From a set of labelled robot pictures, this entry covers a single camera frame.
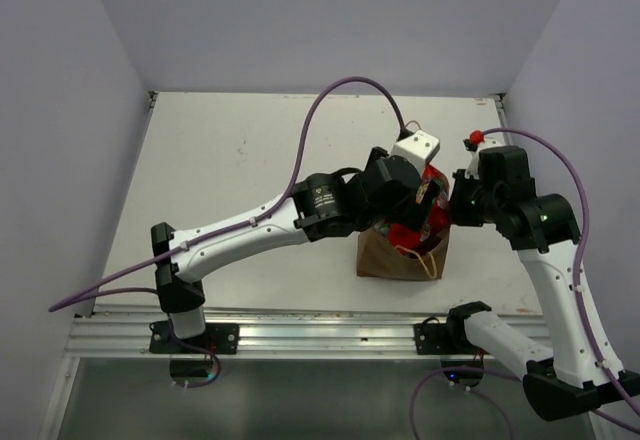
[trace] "gray wall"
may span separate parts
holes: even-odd
[[[558,0],[103,0],[157,90],[504,92]]]
[[[613,346],[636,371],[639,82],[640,0],[561,0],[507,95],[508,123],[552,140],[582,175],[590,285]],[[531,153],[543,190],[575,199],[559,163],[538,148]]]
[[[73,312],[101,273],[146,93],[100,0],[0,0],[0,438],[40,428]]]

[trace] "red object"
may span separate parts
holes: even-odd
[[[427,165],[424,169],[424,173],[422,174],[423,183],[428,183],[436,178],[440,180],[445,179],[445,185],[447,185],[446,177],[442,172],[431,165]],[[434,242],[437,241],[435,236],[451,224],[447,197],[448,192],[447,187],[445,187],[445,190],[440,193],[440,196],[436,200],[436,203],[427,218],[427,238],[423,238],[425,232],[413,232],[407,227],[394,223],[391,224],[389,234],[387,235],[389,243],[394,247],[402,246],[420,254],[424,254],[431,250],[435,246]]]
[[[480,130],[471,132],[471,135],[469,135],[469,141],[472,145],[480,145],[482,142],[484,142],[484,133],[482,133]]]

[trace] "rope handle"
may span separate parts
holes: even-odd
[[[427,277],[429,277],[431,280],[435,280],[436,278],[438,278],[438,265],[436,264],[436,259],[433,257],[433,253],[431,253],[430,251],[427,252],[427,256],[429,257],[429,260],[431,260],[431,266],[433,267],[433,273],[431,273],[429,271],[429,268],[427,267],[427,264],[424,263],[422,256],[418,252],[416,252],[415,250],[411,250],[410,248],[403,247],[402,245],[396,245],[395,248],[396,250],[402,250],[405,253],[410,253],[411,255],[415,256],[420,262],[420,265],[422,265],[422,268],[424,268],[424,272],[427,274]]]

